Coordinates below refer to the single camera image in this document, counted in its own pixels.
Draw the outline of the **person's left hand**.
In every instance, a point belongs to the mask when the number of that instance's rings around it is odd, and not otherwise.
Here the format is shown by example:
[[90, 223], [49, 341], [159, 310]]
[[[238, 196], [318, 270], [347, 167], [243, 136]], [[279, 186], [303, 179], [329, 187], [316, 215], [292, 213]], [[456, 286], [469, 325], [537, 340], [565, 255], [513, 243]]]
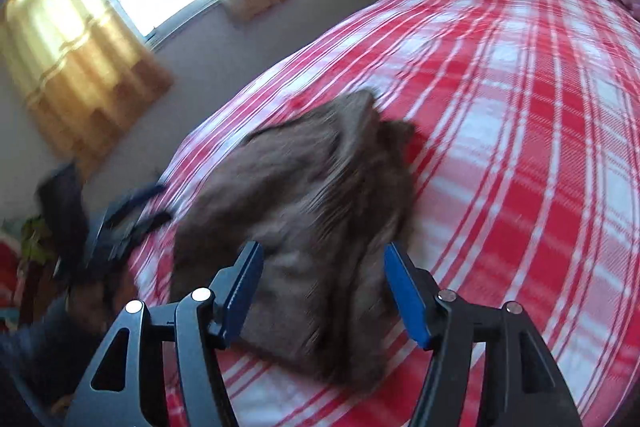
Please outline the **person's left hand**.
[[126, 304], [137, 298], [134, 277], [123, 269], [106, 282], [71, 287], [65, 298], [65, 310], [85, 332], [104, 335]]

